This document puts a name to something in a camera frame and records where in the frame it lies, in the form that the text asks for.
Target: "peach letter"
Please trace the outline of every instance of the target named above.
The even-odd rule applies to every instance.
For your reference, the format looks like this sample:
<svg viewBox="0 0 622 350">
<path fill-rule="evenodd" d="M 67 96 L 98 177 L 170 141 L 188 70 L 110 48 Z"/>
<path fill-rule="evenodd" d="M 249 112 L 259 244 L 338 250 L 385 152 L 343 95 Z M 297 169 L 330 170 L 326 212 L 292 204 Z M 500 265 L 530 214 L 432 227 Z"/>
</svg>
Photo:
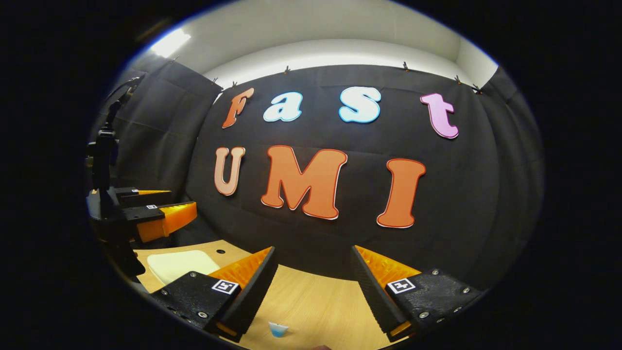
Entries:
<svg viewBox="0 0 622 350">
<path fill-rule="evenodd" d="M 335 208 L 335 193 L 341 166 L 348 161 L 344 152 L 335 149 L 320 150 L 303 173 L 300 172 L 294 150 L 289 146 L 272 146 L 268 149 L 268 156 L 272 164 L 268 189 L 261 197 L 263 204 L 282 207 L 283 199 L 279 195 L 282 186 L 287 206 L 294 210 L 310 190 L 309 201 L 302 206 L 302 212 L 327 220 L 334 220 L 339 216 L 339 211 Z"/>
<path fill-rule="evenodd" d="M 223 179 L 223 173 L 225 171 L 225 158 L 227 157 L 227 154 L 229 154 L 229 149 L 221 147 L 216 150 L 214 184 L 216 185 L 218 192 L 224 194 L 225 196 L 232 195 L 238 188 L 239 164 L 242 162 L 244 153 L 246 153 L 246 150 L 243 147 L 234 147 L 231 150 L 231 156 L 233 157 L 233 162 L 231 163 L 231 176 L 229 177 L 229 182 L 225 182 L 225 179 Z"/>
<path fill-rule="evenodd" d="M 410 159 L 391 159 L 387 162 L 391 171 L 391 193 L 387 208 L 378 216 L 376 222 L 380 226 L 405 229 L 414 224 L 412 205 L 415 203 L 415 191 L 421 175 L 425 174 L 425 166 Z"/>
<path fill-rule="evenodd" d="M 255 92 L 255 89 L 250 88 L 245 92 L 240 93 L 238 96 L 235 96 L 231 100 L 231 108 L 229 109 L 229 114 L 227 114 L 227 119 L 223 123 L 223 129 L 235 124 L 235 121 L 237 120 L 235 116 L 242 113 L 242 110 L 246 104 L 246 99 L 251 97 L 253 92 Z"/>
</svg>

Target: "black backdrop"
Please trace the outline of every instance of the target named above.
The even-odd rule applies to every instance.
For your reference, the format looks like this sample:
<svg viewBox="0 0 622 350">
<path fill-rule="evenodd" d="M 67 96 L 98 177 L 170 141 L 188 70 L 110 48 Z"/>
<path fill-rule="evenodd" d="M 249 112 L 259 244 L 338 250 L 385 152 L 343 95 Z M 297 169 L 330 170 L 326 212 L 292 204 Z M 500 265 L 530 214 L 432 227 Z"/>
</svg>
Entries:
<svg viewBox="0 0 622 350">
<path fill-rule="evenodd" d="M 613 344 L 611 306 L 601 294 L 615 275 L 604 247 L 620 242 L 609 222 L 617 140 L 601 131 L 616 129 L 608 104 L 617 94 L 608 84 L 615 46 L 592 33 L 616 32 L 619 5 L 565 5 L 416 4 L 491 53 L 521 87 L 544 136 L 547 186 L 536 231 L 512 270 L 456 322 L 409 348 Z M 136 36 L 201 9 L 184 1 L 24 3 L 7 18 L 8 59 L 21 55 L 15 61 L 23 69 L 9 91 L 15 137 L 5 138 L 7 152 L 18 156 L 5 177 L 7 227 L 22 227 L 5 235 L 14 272 L 9 292 L 16 287 L 14 304 L 22 310 L 21 320 L 6 315 L 9 347 L 225 348 L 155 310 L 119 279 L 88 230 L 81 186 L 88 116 L 123 63 L 147 44 Z"/>
<path fill-rule="evenodd" d="M 353 86 L 380 91 L 381 111 L 373 122 L 339 117 L 340 93 Z M 254 94 L 237 122 L 223 129 L 231 99 L 249 88 Z M 303 95 L 302 114 L 287 123 L 264 121 L 271 100 L 285 92 Z M 279 263 L 292 268 L 352 279 L 350 247 L 357 244 L 486 289 L 531 233 L 543 195 L 544 159 L 533 116 L 501 69 L 483 92 L 431 73 L 371 65 L 292 70 L 242 83 L 225 90 L 207 114 L 185 192 L 220 237 L 251 252 L 273 245 Z M 442 138 L 430 125 L 428 106 L 419 100 L 430 93 L 453 105 L 448 114 L 460 130 L 457 138 Z M 294 149 L 301 170 L 320 149 L 348 155 L 339 173 L 337 219 L 261 203 L 271 167 L 267 149 L 276 144 Z M 215 151 L 238 146 L 246 148 L 238 188 L 224 196 L 213 185 Z M 412 210 L 415 224 L 406 229 L 376 223 L 391 190 L 386 163 L 393 158 L 426 167 Z"/>
<path fill-rule="evenodd" d="M 198 131 L 221 87 L 171 59 L 147 54 L 123 70 L 112 89 L 142 75 L 113 122 L 119 153 L 110 168 L 111 185 L 169 190 L 179 201 Z M 106 121 L 110 104 L 126 90 L 104 101 L 90 141 Z"/>
</svg>

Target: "black bracket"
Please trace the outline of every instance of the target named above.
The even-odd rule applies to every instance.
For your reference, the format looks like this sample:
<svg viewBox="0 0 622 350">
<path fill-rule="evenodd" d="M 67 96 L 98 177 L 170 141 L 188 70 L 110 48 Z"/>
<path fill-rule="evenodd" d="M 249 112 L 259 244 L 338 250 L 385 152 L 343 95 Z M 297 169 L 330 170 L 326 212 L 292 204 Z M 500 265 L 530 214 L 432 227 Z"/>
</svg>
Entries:
<svg viewBox="0 0 622 350">
<path fill-rule="evenodd" d="M 212 332 L 240 291 L 237 283 L 191 271 L 151 293 L 151 297 L 176 317 Z"/>
<path fill-rule="evenodd" d="M 125 208 L 122 210 L 126 222 L 134 225 L 140 224 L 142 222 L 164 219 L 164 212 L 158 209 L 158 206 L 154 204 L 149 204 L 148 206 Z"/>
<path fill-rule="evenodd" d="M 418 335 L 456 317 L 480 295 L 480 291 L 437 268 L 388 283 L 385 290 Z M 389 340 L 405 335 L 389 335 Z"/>
<path fill-rule="evenodd" d="M 172 192 L 170 191 L 138 194 L 138 190 L 134 187 L 116 188 L 115 190 L 119 199 L 119 205 L 123 209 L 148 205 L 162 207 L 173 202 Z"/>
<path fill-rule="evenodd" d="M 141 238 L 136 224 L 127 222 L 126 213 L 119 207 L 115 188 L 93 191 L 86 198 L 90 214 L 91 227 L 104 251 L 117 263 L 118 267 L 128 277 L 145 273 L 145 268 L 136 258 L 136 254 L 129 245 L 131 239 Z M 149 213 L 164 216 L 160 210 Z"/>
</svg>

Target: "clip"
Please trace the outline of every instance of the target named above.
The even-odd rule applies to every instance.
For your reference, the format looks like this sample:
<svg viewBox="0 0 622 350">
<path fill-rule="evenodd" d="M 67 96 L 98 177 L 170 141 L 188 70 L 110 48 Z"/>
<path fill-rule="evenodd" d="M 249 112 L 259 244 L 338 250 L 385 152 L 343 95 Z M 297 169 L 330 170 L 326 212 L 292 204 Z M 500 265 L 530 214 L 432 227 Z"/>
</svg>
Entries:
<svg viewBox="0 0 622 350">
<path fill-rule="evenodd" d="M 480 87 L 473 84 L 473 86 L 471 87 L 473 90 L 477 91 L 480 95 L 483 95 L 484 93 L 481 92 Z"/>
</svg>

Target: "black cloth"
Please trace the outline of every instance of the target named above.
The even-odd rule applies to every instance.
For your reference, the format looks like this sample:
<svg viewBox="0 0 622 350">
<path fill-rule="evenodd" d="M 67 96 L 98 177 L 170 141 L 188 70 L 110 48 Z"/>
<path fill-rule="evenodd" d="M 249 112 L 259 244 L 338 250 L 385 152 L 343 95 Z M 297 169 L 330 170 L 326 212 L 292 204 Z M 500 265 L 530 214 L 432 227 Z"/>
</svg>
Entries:
<svg viewBox="0 0 622 350">
<path fill-rule="evenodd" d="M 170 190 L 179 201 L 198 131 L 221 87 L 177 62 L 147 54 L 119 74 L 111 92 L 143 74 L 144 80 L 113 123 L 119 155 L 110 170 L 111 185 Z M 110 104 L 126 90 L 103 103 L 90 141 L 96 139 Z"/>
<path fill-rule="evenodd" d="M 377 88 L 378 119 L 345 123 L 338 115 L 340 93 L 354 86 Z M 221 126 L 231 99 L 249 88 L 237 122 Z M 418 269 L 441 268 L 479 289 L 496 282 L 517 257 L 541 206 L 544 168 L 533 116 L 502 70 L 483 87 L 425 72 L 394 67 L 339 65 L 293 70 L 225 90 L 198 135 L 185 192 L 207 224 L 223 239 L 255 252 L 270 245 L 279 263 L 303 271 L 352 279 L 354 244 Z M 268 123 L 263 113 L 285 92 L 303 95 L 298 119 Z M 460 134 L 441 138 L 432 128 L 422 95 L 440 93 L 451 103 L 450 123 Z M 314 154 L 345 152 L 335 199 L 339 217 L 323 220 L 299 206 L 275 209 L 261 203 L 271 167 L 267 149 L 291 146 L 301 170 Z M 232 196 L 215 188 L 215 151 L 245 147 L 239 184 Z M 423 163 L 407 229 L 381 227 L 391 188 L 388 160 Z M 225 163 L 228 179 L 231 156 Z"/>
</svg>

